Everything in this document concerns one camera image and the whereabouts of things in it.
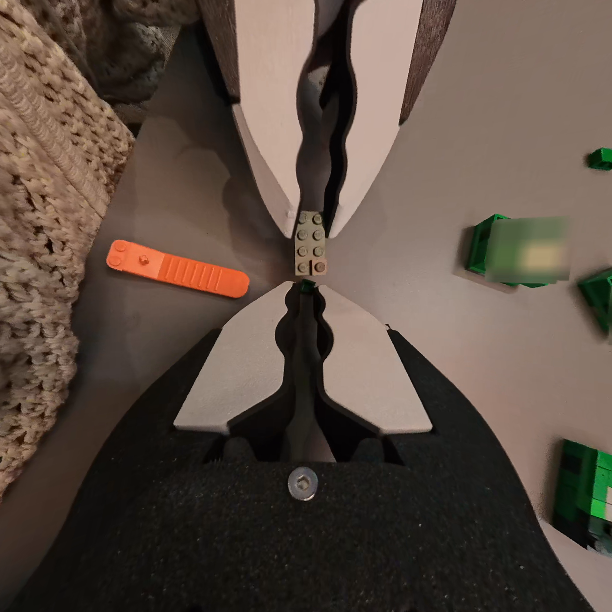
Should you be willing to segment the orange brick separator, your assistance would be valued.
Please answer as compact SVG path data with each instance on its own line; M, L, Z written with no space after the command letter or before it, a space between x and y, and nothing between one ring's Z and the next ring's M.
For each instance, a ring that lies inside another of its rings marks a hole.
M112 242L106 263L115 271L232 299L246 295L250 286L249 277L241 271L124 240Z

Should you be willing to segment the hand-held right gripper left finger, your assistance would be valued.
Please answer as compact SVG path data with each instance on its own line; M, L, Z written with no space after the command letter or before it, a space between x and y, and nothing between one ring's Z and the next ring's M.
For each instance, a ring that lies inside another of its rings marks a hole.
M295 415L293 351L300 286L286 281L219 332L176 418L178 430L242 437L257 459L280 459Z

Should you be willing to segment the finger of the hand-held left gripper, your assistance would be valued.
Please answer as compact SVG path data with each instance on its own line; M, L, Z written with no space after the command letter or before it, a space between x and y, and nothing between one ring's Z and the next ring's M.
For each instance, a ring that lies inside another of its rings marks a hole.
M327 237L352 218L400 128L422 1L344 1L333 29L332 85L339 109L324 192Z
M315 41L314 1L235 1L239 102L232 107L258 192L286 237L297 222L297 90Z

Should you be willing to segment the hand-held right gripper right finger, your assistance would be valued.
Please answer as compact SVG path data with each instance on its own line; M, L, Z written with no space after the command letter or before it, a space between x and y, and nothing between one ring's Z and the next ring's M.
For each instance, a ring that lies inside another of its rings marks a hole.
M429 434L432 421L387 327L330 287L313 290L315 418L336 461L366 439Z

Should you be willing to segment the green lego block dark studs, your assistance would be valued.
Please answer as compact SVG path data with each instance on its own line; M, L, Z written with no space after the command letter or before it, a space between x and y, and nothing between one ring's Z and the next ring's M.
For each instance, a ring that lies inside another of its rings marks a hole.
M611 557L611 455L562 444L552 525L579 546Z

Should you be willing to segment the green lego face block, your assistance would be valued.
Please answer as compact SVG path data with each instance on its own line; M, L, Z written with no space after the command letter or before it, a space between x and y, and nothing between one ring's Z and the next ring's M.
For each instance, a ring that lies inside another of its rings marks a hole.
M601 330L611 332L611 268L605 269L577 282L578 289L593 311Z
M554 218L493 214L474 226L465 269L507 287L556 282L559 224Z

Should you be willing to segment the dark green lego assembly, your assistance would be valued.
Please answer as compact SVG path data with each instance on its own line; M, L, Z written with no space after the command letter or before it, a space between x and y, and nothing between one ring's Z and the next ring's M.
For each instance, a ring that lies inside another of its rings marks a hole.
M295 228L295 274L312 276L310 261L326 258L324 218L318 211L301 211Z

